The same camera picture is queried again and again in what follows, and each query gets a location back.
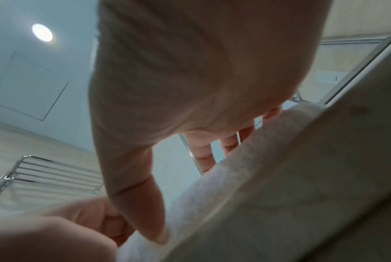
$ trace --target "ceiling light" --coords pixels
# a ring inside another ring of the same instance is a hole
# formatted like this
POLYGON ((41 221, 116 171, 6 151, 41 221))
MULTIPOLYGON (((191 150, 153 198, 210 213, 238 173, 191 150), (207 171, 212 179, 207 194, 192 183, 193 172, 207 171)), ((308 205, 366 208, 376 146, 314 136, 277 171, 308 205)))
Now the ceiling light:
POLYGON ((33 34, 43 42, 51 42, 53 40, 53 33, 44 25, 34 24, 31 26, 33 34))

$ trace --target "white towel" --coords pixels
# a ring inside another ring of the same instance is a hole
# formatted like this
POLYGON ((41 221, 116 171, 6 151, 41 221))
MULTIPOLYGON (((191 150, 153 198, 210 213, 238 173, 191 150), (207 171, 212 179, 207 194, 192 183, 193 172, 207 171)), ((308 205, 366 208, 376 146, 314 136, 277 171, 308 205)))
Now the white towel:
POLYGON ((170 234, 168 243, 158 245, 135 232, 119 248, 116 261, 162 261, 246 181, 260 170, 265 170, 323 109, 313 104, 298 105, 263 123, 243 144, 172 202, 166 211, 166 226, 170 234))

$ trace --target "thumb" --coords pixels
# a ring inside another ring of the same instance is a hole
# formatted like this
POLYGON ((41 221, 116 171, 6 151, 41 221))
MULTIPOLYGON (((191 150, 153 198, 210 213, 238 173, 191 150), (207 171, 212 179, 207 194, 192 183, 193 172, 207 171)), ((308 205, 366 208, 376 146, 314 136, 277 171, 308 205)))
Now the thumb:
POLYGON ((145 238, 166 242, 163 198, 151 174, 152 146, 118 147, 93 118, 92 130, 109 199, 145 238))

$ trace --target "metal towel rack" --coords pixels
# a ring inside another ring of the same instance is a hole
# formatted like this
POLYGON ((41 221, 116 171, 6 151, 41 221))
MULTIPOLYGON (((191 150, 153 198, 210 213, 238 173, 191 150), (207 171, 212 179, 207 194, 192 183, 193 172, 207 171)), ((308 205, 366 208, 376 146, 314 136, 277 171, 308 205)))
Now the metal towel rack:
POLYGON ((93 170, 27 155, 0 177, 0 194, 12 183, 100 194, 103 179, 101 173, 93 170))

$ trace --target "ceiling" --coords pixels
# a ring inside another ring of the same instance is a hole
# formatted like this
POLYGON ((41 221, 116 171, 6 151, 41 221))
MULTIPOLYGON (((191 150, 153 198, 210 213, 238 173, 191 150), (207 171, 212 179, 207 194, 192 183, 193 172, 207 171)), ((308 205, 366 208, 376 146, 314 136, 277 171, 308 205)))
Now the ceiling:
POLYGON ((94 149, 87 88, 95 8, 95 0, 0 0, 0 90, 4 93, 2 85, 10 87, 7 94, 0 93, 0 122, 94 149), (34 23, 52 30, 55 40, 35 38, 34 23), (33 66, 19 76, 12 70, 19 63, 33 66), (42 111, 36 111, 36 104, 42 111))

